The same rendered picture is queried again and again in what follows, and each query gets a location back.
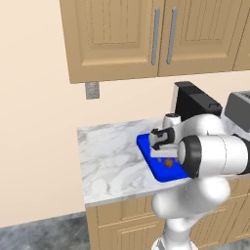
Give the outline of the wooden drawer front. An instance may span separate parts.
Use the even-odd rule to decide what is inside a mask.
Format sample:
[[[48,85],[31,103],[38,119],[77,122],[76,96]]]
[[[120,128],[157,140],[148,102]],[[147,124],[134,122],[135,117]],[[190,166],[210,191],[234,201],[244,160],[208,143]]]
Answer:
[[[152,196],[148,195],[87,208],[88,224],[101,227],[135,220],[155,220],[151,199]]]

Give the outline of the black coffee machine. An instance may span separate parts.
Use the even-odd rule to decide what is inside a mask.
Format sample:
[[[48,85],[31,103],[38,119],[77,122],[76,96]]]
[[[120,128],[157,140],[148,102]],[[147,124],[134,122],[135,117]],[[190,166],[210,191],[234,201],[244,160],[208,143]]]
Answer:
[[[172,113],[179,115],[182,121],[199,114],[214,114],[218,117],[222,114],[221,104],[190,81],[176,82],[174,97]]]

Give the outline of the grey wall socket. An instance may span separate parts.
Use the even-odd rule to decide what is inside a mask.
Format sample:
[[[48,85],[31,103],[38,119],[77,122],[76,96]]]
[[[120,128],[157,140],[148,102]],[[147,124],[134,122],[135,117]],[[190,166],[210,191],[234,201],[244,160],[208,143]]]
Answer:
[[[86,99],[93,100],[100,97],[100,85],[98,82],[85,83]]]

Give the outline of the blue rectangular tray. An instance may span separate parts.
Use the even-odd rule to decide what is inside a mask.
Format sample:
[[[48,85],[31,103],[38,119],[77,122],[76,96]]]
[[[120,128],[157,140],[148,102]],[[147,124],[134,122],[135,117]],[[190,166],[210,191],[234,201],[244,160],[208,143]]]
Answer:
[[[141,151],[146,164],[148,165],[153,177],[160,183],[176,181],[184,179],[188,176],[187,172],[182,169],[177,158],[173,160],[173,167],[167,168],[164,161],[167,158],[156,158],[150,156],[150,146],[148,141],[148,134],[141,134],[137,136],[137,146]]]

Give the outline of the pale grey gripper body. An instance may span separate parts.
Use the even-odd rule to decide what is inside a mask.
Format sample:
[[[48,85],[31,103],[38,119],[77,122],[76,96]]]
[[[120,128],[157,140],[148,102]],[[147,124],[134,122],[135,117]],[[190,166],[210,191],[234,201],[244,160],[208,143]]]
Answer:
[[[156,158],[176,158],[178,146],[175,144],[152,146],[150,156]]]

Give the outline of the narrow wooden wall cupboard door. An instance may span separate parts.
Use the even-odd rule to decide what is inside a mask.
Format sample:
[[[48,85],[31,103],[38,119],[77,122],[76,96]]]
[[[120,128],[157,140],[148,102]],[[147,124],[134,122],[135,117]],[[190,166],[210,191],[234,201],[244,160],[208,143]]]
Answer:
[[[233,70],[236,71],[250,70],[250,0],[245,0],[245,2],[246,6],[243,10],[246,12],[246,18],[233,64]]]

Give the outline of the wide wooden wall cupboard door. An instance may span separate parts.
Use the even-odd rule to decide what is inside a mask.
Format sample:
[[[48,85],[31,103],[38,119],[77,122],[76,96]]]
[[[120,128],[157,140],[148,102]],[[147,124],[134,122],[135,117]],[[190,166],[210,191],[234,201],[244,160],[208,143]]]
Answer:
[[[72,83],[155,77],[165,0],[60,0]],[[154,10],[160,8],[156,64]]]

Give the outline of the wooden base cupboard door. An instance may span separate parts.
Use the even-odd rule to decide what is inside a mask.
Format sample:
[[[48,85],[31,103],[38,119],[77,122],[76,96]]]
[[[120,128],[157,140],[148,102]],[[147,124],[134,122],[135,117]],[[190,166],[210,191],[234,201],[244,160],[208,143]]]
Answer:
[[[192,229],[191,241],[204,250],[250,237],[250,194],[230,198],[201,219]]]
[[[151,250],[163,228],[154,216],[99,227],[100,250]]]

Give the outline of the grey toaster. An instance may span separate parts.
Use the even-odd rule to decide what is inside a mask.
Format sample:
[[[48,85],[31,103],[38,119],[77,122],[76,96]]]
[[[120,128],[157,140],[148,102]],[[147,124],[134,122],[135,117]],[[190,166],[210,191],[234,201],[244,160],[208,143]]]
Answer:
[[[231,134],[250,141],[250,91],[230,93],[224,116]]]

